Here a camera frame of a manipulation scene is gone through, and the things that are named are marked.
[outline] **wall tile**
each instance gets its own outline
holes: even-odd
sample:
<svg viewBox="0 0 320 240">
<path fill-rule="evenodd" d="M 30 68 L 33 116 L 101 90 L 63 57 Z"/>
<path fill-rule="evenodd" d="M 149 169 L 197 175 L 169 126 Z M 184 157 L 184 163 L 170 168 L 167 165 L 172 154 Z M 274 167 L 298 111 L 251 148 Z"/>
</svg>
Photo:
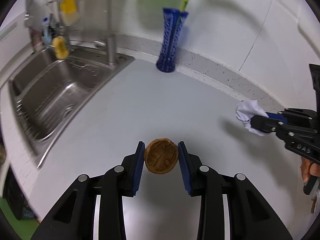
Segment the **wall tile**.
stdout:
<svg viewBox="0 0 320 240">
<path fill-rule="evenodd" d="M 320 56 L 320 24 L 305 0 L 302 0 L 298 28 L 318 56 Z"/>
<path fill-rule="evenodd" d="M 273 1 L 240 72 L 287 107 L 315 109 L 309 63 L 320 61 L 298 32 L 295 17 Z"/>
</svg>

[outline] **walnut shell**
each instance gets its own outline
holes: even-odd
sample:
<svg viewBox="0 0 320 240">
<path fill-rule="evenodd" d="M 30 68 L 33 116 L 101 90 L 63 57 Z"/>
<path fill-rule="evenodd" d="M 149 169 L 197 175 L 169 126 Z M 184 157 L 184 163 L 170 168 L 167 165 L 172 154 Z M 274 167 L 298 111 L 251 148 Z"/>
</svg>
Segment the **walnut shell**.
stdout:
<svg viewBox="0 0 320 240">
<path fill-rule="evenodd" d="M 167 138 L 153 140 L 144 151 L 146 166 L 155 174 L 171 171 L 178 161 L 178 156 L 178 147 Z"/>
</svg>

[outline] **finger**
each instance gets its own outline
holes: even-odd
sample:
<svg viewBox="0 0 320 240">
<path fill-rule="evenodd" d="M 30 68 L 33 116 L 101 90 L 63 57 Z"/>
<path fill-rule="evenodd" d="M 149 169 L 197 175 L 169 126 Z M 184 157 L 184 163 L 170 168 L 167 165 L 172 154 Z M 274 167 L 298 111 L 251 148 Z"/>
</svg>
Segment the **finger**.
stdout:
<svg viewBox="0 0 320 240">
<path fill-rule="evenodd" d="M 310 174 L 313 176 L 320 177 L 320 166 L 318 164 L 313 163 L 310 167 Z"/>
<path fill-rule="evenodd" d="M 301 176 L 302 176 L 303 182 L 308 182 L 309 177 L 310 177 L 309 170 L 310 170 L 311 162 L 310 162 L 310 160 L 303 158 L 303 157 L 301 157 L 301 160 L 302 160 Z"/>
</svg>

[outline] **green floor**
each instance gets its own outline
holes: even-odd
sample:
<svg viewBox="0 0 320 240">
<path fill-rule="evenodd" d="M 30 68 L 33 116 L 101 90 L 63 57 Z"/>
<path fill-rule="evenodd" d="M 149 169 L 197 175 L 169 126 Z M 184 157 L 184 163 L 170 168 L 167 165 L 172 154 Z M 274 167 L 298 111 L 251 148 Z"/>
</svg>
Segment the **green floor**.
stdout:
<svg viewBox="0 0 320 240">
<path fill-rule="evenodd" d="M 7 201 L 3 198 L 0 198 L 0 207 L 18 236 L 20 236 L 22 240 L 30 240 L 39 225 L 38 221 L 36 219 L 17 220 Z"/>
</svg>

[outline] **white wall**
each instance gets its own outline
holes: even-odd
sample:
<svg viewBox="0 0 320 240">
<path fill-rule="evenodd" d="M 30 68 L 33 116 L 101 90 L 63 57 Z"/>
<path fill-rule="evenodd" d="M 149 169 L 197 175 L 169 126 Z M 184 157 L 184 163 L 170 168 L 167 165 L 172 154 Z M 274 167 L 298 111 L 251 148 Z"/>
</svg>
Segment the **white wall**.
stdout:
<svg viewBox="0 0 320 240">
<path fill-rule="evenodd" d="M 25 4 L 26 0 L 17 0 L 0 27 L 0 70 L 31 41 L 23 24 Z"/>
<path fill-rule="evenodd" d="M 181 1 L 113 0 L 113 30 L 162 41 L 162 8 Z M 105 0 L 78 3 L 84 17 L 74 29 L 106 26 Z M 190 0 L 179 45 L 239 71 L 284 106 L 315 109 L 308 64 L 320 60 L 298 28 L 306 7 L 304 0 Z M 320 26 L 302 17 L 307 33 Z"/>
</svg>

